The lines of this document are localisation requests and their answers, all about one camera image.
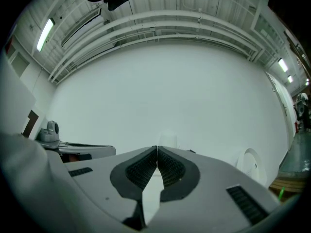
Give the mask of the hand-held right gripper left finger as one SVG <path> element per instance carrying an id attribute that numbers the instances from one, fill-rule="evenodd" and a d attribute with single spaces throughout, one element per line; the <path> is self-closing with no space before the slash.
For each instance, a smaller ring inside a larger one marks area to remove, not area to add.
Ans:
<path id="1" fill-rule="evenodd" d="M 123 225 L 146 227 L 142 192 L 157 167 L 157 147 L 66 163 L 69 175 L 95 205 Z"/>

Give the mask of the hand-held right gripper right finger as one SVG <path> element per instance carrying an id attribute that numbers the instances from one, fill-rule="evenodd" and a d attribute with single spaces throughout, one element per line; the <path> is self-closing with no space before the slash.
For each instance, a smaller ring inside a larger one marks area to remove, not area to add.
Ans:
<path id="1" fill-rule="evenodd" d="M 277 198 L 232 165 L 158 147 L 164 189 L 147 233 L 267 233 Z"/>

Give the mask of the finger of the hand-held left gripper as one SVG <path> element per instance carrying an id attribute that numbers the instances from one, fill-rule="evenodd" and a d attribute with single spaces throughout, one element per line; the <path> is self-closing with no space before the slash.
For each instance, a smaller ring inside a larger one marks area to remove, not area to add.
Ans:
<path id="1" fill-rule="evenodd" d="M 90 160 L 116 155 L 116 149 L 113 146 L 60 142 L 58 149 L 61 154 L 75 155 L 79 160 Z"/>

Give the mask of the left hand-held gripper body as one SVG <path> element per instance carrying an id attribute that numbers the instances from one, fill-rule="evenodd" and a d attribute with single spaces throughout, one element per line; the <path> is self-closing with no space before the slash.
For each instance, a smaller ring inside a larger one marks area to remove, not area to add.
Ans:
<path id="1" fill-rule="evenodd" d="M 58 124 L 55 121 L 48 121 L 47 127 L 39 131 L 36 142 L 46 150 L 56 150 L 60 144 Z"/>

